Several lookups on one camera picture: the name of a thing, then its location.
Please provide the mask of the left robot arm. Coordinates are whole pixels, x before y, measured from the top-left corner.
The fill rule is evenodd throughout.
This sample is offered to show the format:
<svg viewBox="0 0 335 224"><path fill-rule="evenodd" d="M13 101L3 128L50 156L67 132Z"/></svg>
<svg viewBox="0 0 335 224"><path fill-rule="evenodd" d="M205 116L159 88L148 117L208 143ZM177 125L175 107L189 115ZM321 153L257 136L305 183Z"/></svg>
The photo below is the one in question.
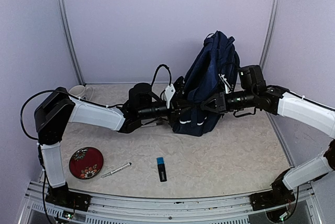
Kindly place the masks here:
<svg viewBox="0 0 335 224"><path fill-rule="evenodd" d="M39 159L48 186L44 200L57 206L87 211L91 196L69 190L65 180L60 143L70 122L93 125L131 133L143 126L145 119L166 117L172 124L189 109L182 90L168 85L165 99L152 91L149 83L138 83L129 90L128 100L121 106L100 105L70 95L58 87L35 110Z"/></svg>

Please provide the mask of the black and blue stamp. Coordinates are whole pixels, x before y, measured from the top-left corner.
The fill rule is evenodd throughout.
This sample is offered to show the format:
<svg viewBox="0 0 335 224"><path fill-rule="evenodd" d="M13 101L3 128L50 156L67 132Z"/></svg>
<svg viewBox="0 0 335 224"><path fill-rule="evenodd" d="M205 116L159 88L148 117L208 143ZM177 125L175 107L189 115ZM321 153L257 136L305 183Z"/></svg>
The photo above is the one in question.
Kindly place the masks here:
<svg viewBox="0 0 335 224"><path fill-rule="evenodd" d="M158 172L159 172L160 182L166 182L167 177L166 177L166 170L165 170L165 164L164 164L163 157L158 157L157 158L157 165L158 165Z"/></svg>

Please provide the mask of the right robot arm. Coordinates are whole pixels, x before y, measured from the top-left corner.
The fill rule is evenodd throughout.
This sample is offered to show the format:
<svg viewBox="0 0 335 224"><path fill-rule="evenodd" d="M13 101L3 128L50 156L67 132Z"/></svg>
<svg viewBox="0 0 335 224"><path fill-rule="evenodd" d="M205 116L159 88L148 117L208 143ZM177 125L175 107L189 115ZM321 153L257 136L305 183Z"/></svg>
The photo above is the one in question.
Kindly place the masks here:
<svg viewBox="0 0 335 224"><path fill-rule="evenodd" d="M264 110L307 124L334 138L334 109L299 96L289 89L267 85L261 67L249 65L239 69L242 90L239 92L216 92L202 102L202 110L217 114L237 112L245 108ZM297 200L293 190L318 180L334 171L334 141L327 151L315 158L282 172L271 184L271 190L250 196L254 211L272 208Z"/></svg>

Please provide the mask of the navy blue student backpack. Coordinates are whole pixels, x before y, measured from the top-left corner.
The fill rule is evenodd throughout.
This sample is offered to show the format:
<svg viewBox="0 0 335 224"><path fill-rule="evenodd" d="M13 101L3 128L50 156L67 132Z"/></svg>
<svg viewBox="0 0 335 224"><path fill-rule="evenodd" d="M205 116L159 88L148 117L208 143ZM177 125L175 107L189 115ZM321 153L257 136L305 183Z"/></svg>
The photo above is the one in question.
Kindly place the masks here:
<svg viewBox="0 0 335 224"><path fill-rule="evenodd" d="M184 77L184 98L197 107L181 114L173 124L174 133L200 137L215 128L220 115L203 111L199 105L219 91L220 75L234 89L240 67L234 40L221 31L209 34L204 40L202 50Z"/></svg>

